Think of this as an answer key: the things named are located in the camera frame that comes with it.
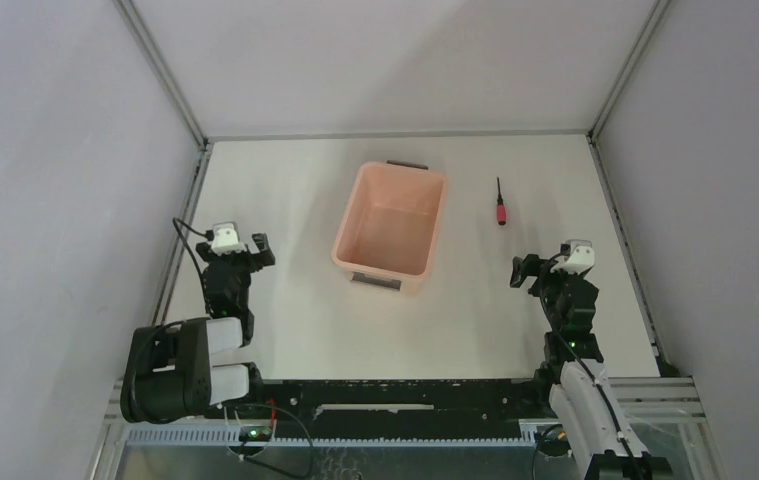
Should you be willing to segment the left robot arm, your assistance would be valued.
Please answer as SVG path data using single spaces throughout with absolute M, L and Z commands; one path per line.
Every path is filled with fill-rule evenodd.
M 213 356 L 248 346 L 255 317 L 249 307 L 254 273 L 275 263 L 264 233 L 251 252 L 220 234 L 200 242 L 207 315 L 134 331 L 121 385 L 120 410 L 129 423 L 167 424 L 250 397 L 260 386 L 251 363 L 216 366 Z

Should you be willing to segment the left controller board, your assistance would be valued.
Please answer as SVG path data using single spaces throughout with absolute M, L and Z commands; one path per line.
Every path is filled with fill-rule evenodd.
M 253 443 L 269 442 L 272 438 L 273 431 L 268 427 L 247 427 L 241 430 L 238 442 L 239 443 Z

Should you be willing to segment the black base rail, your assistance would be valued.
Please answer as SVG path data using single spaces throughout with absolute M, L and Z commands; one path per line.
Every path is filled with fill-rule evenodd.
M 557 420 L 530 379 L 269 380 L 249 399 L 297 416 L 315 440 L 490 440 Z

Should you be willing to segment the pink plastic bin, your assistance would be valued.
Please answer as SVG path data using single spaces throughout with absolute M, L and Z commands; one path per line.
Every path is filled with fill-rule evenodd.
M 352 282 L 416 295 L 429 278 L 448 180 L 420 164 L 367 162 L 356 175 L 332 262 Z

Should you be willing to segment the aluminium frame profile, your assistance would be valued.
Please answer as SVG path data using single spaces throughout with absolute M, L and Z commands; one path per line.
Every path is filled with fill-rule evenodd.
M 631 281 L 633 282 L 633 289 L 637 293 L 638 297 L 640 297 L 640 300 L 642 302 L 645 302 L 645 293 L 643 289 L 643 286 L 641 285 L 641 281 L 639 279 L 639 274 L 636 273 L 635 270 L 635 264 L 634 259 L 632 258 L 632 252 L 630 250 L 631 247 L 628 246 L 628 241 L 625 238 L 625 233 L 623 230 L 623 224 L 620 220 L 620 217 L 618 216 L 618 210 L 615 205 L 614 197 L 612 196 L 612 190 L 611 186 L 608 180 L 607 174 L 605 173 L 605 168 L 602 163 L 602 158 L 600 157 L 599 148 L 597 145 L 597 140 L 599 138 L 599 134 L 602 133 L 604 128 L 605 121 L 608 120 L 610 117 L 611 112 L 613 111 L 613 108 L 616 103 L 616 97 L 620 93 L 622 93 L 622 90 L 625 88 L 627 77 L 629 74 L 633 73 L 635 65 L 637 65 L 637 62 L 641 55 L 643 55 L 645 47 L 648 46 L 650 39 L 652 38 L 652 35 L 655 34 L 655 31 L 657 27 L 661 24 L 662 17 L 667 13 L 667 10 L 669 9 L 670 5 L 673 1 L 652 1 L 651 8 L 646 15 L 646 19 L 644 20 L 639 33 L 636 37 L 636 40 L 634 45 L 631 47 L 631 50 L 629 54 L 627 55 L 627 58 L 624 62 L 624 65 L 622 66 L 621 70 L 617 74 L 616 81 L 613 84 L 611 91 L 607 94 L 606 100 L 603 104 L 603 106 L 600 109 L 600 112 L 595 116 L 592 126 L 587 129 L 587 131 L 583 131 L 582 129 L 532 129 L 532 130 L 506 130 L 506 129 L 498 129 L 498 130 L 419 130 L 419 131 L 375 131 L 375 132 L 360 132 L 360 131 L 353 131 L 353 132 L 330 132 L 330 133 L 310 133 L 310 134 L 276 134 L 276 135 L 261 135 L 261 136 L 220 136 L 220 137 L 206 137 L 201 130 L 201 127 L 199 126 L 199 122 L 193 117 L 191 113 L 191 109 L 189 104 L 187 103 L 187 100 L 185 99 L 183 93 L 181 92 L 181 89 L 176 83 L 176 80 L 170 71 L 169 65 L 164 59 L 163 55 L 159 51 L 159 47 L 157 45 L 157 42 L 155 38 L 152 36 L 148 26 L 146 25 L 146 21 L 143 18 L 142 14 L 140 13 L 139 9 L 135 5 L 134 1 L 112 1 L 117 8 L 118 12 L 120 13 L 121 17 L 124 19 L 124 22 L 126 23 L 126 26 L 132 36 L 135 38 L 135 41 L 138 43 L 139 49 L 143 53 L 145 59 L 149 63 L 151 69 L 153 70 L 156 79 L 160 82 L 160 85 L 162 86 L 162 90 L 165 91 L 166 96 L 168 97 L 168 100 L 171 102 L 171 105 L 177 110 L 178 115 L 180 117 L 180 120 L 184 122 L 186 127 L 188 127 L 191 136 L 193 137 L 194 141 L 197 143 L 197 146 L 199 147 L 200 152 L 200 159 L 197 161 L 194 174 L 192 176 L 192 186 L 191 190 L 188 193 L 188 198 L 185 201 L 185 207 L 183 207 L 185 210 L 183 210 L 183 215 L 187 216 L 191 212 L 191 207 L 196 209 L 198 207 L 199 198 L 201 198 L 202 192 L 204 190 L 205 186 L 205 180 L 209 176 L 208 171 L 210 170 L 210 163 L 211 163 L 211 157 L 213 155 L 214 146 L 217 143 L 223 143 L 223 142 L 251 142 L 251 141 L 261 141 L 261 142 L 271 142 L 271 141 L 320 141 L 320 140 L 368 140 L 368 139 L 392 139 L 392 140 L 401 140 L 401 139 L 407 139 L 407 138 L 474 138 L 474 137 L 483 137 L 483 138 L 499 138 L 499 137 L 523 137 L 523 136 L 533 136 L 533 137 L 544 137 L 544 136 L 577 136 L 582 135 L 583 139 L 586 141 L 587 146 L 589 148 L 590 155 L 594 161 L 595 168 L 597 169 L 597 175 L 598 175 L 598 182 L 600 183 L 600 188 L 603 191 L 604 196 L 606 197 L 609 213 L 612 215 L 612 222 L 614 227 L 618 229 L 618 235 L 620 235 L 619 242 L 622 249 L 622 256 L 624 256 L 624 261 L 627 267 L 632 273 Z M 178 236 L 178 240 L 176 240 L 176 246 L 173 247 L 173 252 L 171 252 L 170 261 L 168 263 L 168 273 L 165 274 L 165 280 L 164 285 L 161 287 L 161 292 L 159 293 L 159 298 L 157 301 L 157 307 L 156 307 L 156 316 L 154 317 L 154 320 L 152 321 L 153 325 L 151 327 L 161 326 L 164 324 L 169 324 L 170 322 L 166 322 L 167 314 L 169 313 L 169 306 L 172 304 L 172 299 L 175 294 L 175 287 L 176 283 L 178 281 L 178 277 L 181 272 L 181 262 L 183 255 L 187 255 L 188 258 L 191 258 L 191 255 L 197 255 L 195 250 L 192 250 L 189 248 L 187 236 L 182 233 L 181 228 L 186 228 L 188 232 L 192 231 L 192 228 L 188 226 L 188 224 L 185 222 L 184 217 L 176 218 L 174 219 L 173 225 L 179 226 L 179 230 L 177 230 L 176 235 Z M 679 435 L 680 435 L 680 442 L 684 445 L 682 447 L 684 451 L 691 455 L 688 457 L 688 460 L 683 460 L 682 463 L 684 465 L 687 465 L 692 470 L 692 476 L 694 479 L 711 479 L 712 476 L 718 476 L 720 474 L 712 473 L 714 472 L 713 469 L 716 467 L 709 467 L 709 474 L 708 476 L 701 474 L 699 472 L 699 461 L 708 461 L 709 459 L 709 453 L 708 452 L 708 445 L 711 443 L 711 435 L 706 437 L 706 430 L 708 427 L 701 426 L 703 423 L 706 423 L 706 418 L 704 415 L 704 410 L 702 407 L 702 404 L 699 399 L 699 395 L 696 391 L 696 387 L 694 385 L 693 379 L 689 377 L 683 377 L 679 375 L 677 370 L 673 368 L 670 364 L 666 363 L 664 358 L 662 358 L 664 355 L 661 350 L 654 350 L 656 355 L 654 358 L 657 361 L 657 366 L 660 369 L 661 377 L 659 378 L 651 378 L 651 377 L 638 377 L 638 378 L 621 378 L 621 379 L 615 379 L 611 380 L 610 384 L 612 387 L 612 390 L 614 392 L 615 398 L 617 399 L 620 406 L 624 409 L 627 419 L 631 422 L 633 422 L 635 425 L 646 425 L 646 428 L 650 428 L 651 426 L 653 429 L 659 430 L 660 427 L 657 426 L 657 424 L 683 424 L 686 425 L 685 427 L 678 427 L 679 428 Z M 260 384 L 264 381 L 281 381 L 281 380 L 336 380 L 336 379 L 272 379 L 272 378 L 265 378 L 265 375 L 263 372 L 261 372 L 258 369 L 260 373 Z M 439 378 L 439 379 L 365 379 L 365 378 L 356 378 L 356 379 L 342 379 L 342 380 L 466 380 L 463 378 Z M 243 421 L 241 420 L 241 417 L 239 415 L 239 412 L 237 413 L 238 416 L 235 417 L 234 420 L 230 420 L 231 417 L 229 417 L 229 410 L 228 408 L 245 408 L 245 409 L 256 409 L 256 410 L 268 410 L 270 411 L 270 425 L 268 428 L 271 428 L 273 431 L 272 438 L 269 442 L 266 443 L 259 443 L 259 446 L 247 446 L 250 443 L 239 443 L 238 437 L 242 429 L 250 427 L 241 427 L 239 426 L 239 422 Z M 196 445 L 197 443 L 202 444 L 203 440 L 205 441 L 211 441 L 214 442 L 212 445 L 216 445 L 215 440 L 223 440 L 227 443 L 225 443 L 227 450 L 229 451 L 229 454 L 240 454 L 240 452 L 235 452 L 232 447 L 236 447 L 238 450 L 240 448 L 256 448 L 258 452 L 255 452 L 256 454 L 263 451 L 264 447 L 269 446 L 270 444 L 273 445 L 281 445 L 282 447 L 288 447 L 288 448 L 296 448 L 296 447 L 305 447 L 310 450 L 310 453 L 314 455 L 315 450 L 319 447 L 322 448 L 338 448 L 338 449 L 345 449 L 345 448 L 382 448 L 382 449 L 390 449 L 390 448 L 403 448 L 403 449 L 413 449 L 415 447 L 425 447 L 428 449 L 437 449 L 440 447 L 450 448 L 450 449 L 474 449 L 474 448 L 511 448 L 514 446 L 527 446 L 531 445 L 535 447 L 535 452 L 530 457 L 530 477 L 529 478 L 537 478 L 535 476 L 535 461 L 536 461 L 536 455 L 541 455 L 536 450 L 536 437 L 540 432 L 543 432 L 545 429 L 550 427 L 551 425 L 559 424 L 558 420 L 555 422 L 540 422 L 536 421 L 534 423 L 523 423 L 520 425 L 520 435 L 518 437 L 512 437 L 512 438 L 502 438 L 502 439 L 490 439 L 490 440 L 427 440 L 427 441 L 421 441 L 421 440 L 315 440 L 308 431 L 308 428 L 303 424 L 302 421 L 299 420 L 299 418 L 286 410 L 276 407 L 274 405 L 268 405 L 268 404 L 262 404 L 258 401 L 252 401 L 248 398 L 246 399 L 240 399 L 238 401 L 230 401 L 225 404 L 220 404 L 217 406 L 212 407 L 210 410 L 208 410 L 203 415 L 198 416 L 189 416 L 189 420 L 193 420 L 193 422 L 202 422 L 203 417 L 206 419 L 206 421 L 211 420 L 213 421 L 213 418 L 209 418 L 216 414 L 216 410 L 220 409 L 222 413 L 224 413 L 224 430 L 221 437 L 214 437 L 214 433 L 211 433 L 211 436 L 205 436 L 208 435 L 205 431 L 200 430 L 202 427 L 199 427 L 197 430 L 189 430 L 190 433 L 193 433 L 193 436 L 182 437 L 179 435 L 181 433 L 182 435 L 185 435 L 186 428 L 183 426 L 181 431 L 177 430 L 178 433 L 175 434 L 175 436 L 171 436 L 169 439 L 165 436 L 163 437 L 163 440 L 167 442 L 170 445 L 179 445 L 179 440 L 188 440 L 190 444 Z M 276 436 L 276 425 L 277 425 L 277 418 L 281 419 L 281 417 L 277 417 L 276 412 L 280 412 L 279 415 L 284 415 L 287 417 L 284 419 L 286 422 L 291 422 L 297 424 L 302 430 L 301 432 L 304 434 L 302 438 L 300 437 L 277 437 Z

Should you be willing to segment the red black screwdriver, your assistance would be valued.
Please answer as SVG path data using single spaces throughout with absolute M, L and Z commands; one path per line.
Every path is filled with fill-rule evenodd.
M 499 226 L 505 226 L 507 224 L 507 210 L 504 205 L 501 182 L 499 178 L 496 179 L 496 183 L 497 183 L 496 220 Z

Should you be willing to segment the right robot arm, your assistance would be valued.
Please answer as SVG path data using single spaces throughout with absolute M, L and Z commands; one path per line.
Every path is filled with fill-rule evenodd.
M 586 275 L 593 266 L 589 246 L 550 258 L 513 258 L 510 287 L 531 279 L 528 293 L 550 326 L 545 358 L 528 389 L 556 415 L 582 478 L 671 479 L 670 462 L 650 453 L 612 390 L 592 331 L 599 290 Z

